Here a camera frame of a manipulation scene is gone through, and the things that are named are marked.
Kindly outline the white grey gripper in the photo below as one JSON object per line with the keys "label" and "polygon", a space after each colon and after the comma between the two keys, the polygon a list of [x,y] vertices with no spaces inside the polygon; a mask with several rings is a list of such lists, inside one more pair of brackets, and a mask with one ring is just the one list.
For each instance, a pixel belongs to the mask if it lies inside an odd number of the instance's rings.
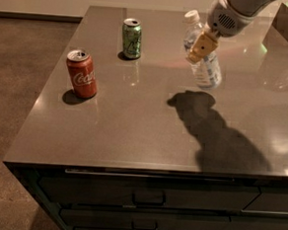
{"label": "white grey gripper", "polygon": [[255,0],[214,0],[207,14],[210,32],[196,30],[188,33],[193,36],[193,44],[186,58],[192,64],[211,54],[219,45],[219,37],[236,36],[250,24],[257,11]]}

